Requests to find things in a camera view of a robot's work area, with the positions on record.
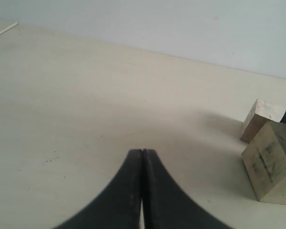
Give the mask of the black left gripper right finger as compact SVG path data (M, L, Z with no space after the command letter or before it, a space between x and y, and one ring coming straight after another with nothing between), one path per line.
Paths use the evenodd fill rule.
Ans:
M143 150L142 201L146 229L226 229L174 181L157 152Z

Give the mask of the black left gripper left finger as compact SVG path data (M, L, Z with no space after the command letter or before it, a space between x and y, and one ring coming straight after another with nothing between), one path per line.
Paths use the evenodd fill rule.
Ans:
M105 189L57 229L138 229L143 152L132 149Z

